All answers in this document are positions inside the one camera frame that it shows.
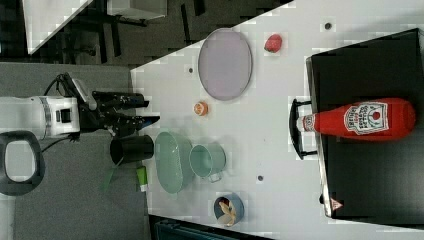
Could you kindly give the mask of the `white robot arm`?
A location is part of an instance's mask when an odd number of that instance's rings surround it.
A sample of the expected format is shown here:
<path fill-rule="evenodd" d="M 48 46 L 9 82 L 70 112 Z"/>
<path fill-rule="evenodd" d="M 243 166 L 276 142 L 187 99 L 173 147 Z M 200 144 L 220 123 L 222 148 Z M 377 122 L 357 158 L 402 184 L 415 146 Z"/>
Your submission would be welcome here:
<path fill-rule="evenodd" d="M 141 94 L 94 91 L 87 95 L 1 99 L 1 193 L 21 196 L 35 190 L 45 175 L 40 142 L 76 140 L 82 133 L 107 130 L 126 137 L 159 121 L 157 116 L 127 116 L 121 110 L 144 108 Z"/>

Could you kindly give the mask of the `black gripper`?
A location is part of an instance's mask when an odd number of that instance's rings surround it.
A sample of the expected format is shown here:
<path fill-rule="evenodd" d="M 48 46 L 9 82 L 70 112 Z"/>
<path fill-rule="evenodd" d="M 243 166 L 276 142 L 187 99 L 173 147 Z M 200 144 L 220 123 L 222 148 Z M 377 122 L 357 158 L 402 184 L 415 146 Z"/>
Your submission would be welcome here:
<path fill-rule="evenodd" d="M 126 137 L 160 120 L 159 116 L 121 116 L 112 124 L 110 118 L 100 108 L 142 108 L 147 107 L 149 101 L 140 93 L 93 91 L 92 94 L 95 102 L 98 104 L 94 110 L 91 110 L 89 104 L 82 98 L 77 100 L 81 133 L 106 130 L 112 125 L 112 131 L 115 137 Z"/>

